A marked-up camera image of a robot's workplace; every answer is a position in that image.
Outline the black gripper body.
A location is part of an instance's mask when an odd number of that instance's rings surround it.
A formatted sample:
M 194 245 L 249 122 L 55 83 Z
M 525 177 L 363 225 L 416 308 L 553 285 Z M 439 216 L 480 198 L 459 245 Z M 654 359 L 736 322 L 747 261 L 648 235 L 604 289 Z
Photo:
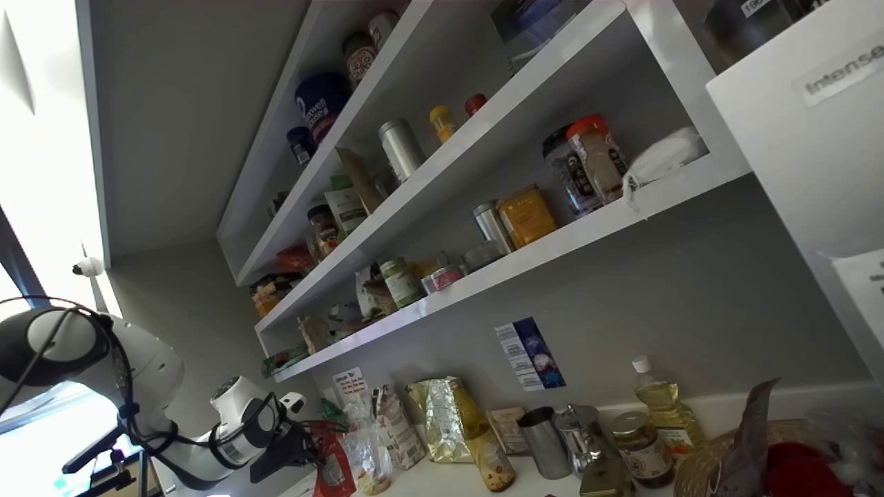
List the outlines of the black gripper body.
M 304 423 L 296 414 L 305 405 L 301 391 L 283 391 L 275 398 L 275 424 L 263 452 L 249 466 L 249 481 L 263 482 L 283 466 L 308 466 L 317 460 L 317 448 Z

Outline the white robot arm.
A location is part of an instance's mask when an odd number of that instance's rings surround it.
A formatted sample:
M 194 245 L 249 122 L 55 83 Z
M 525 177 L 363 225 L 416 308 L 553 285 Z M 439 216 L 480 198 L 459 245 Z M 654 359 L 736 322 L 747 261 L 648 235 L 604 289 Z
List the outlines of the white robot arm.
M 119 432 L 187 489 L 214 489 L 239 468 L 263 482 L 283 466 L 317 460 L 308 427 L 296 419 L 304 398 L 272 394 L 246 376 L 209 398 L 214 423 L 202 435 L 184 435 L 167 414 L 184 376 L 180 354 L 123 318 L 71 301 L 0 321 L 0 376 L 17 388 L 83 384 L 116 409 L 105 439 L 68 459 L 65 471 L 78 471 Z

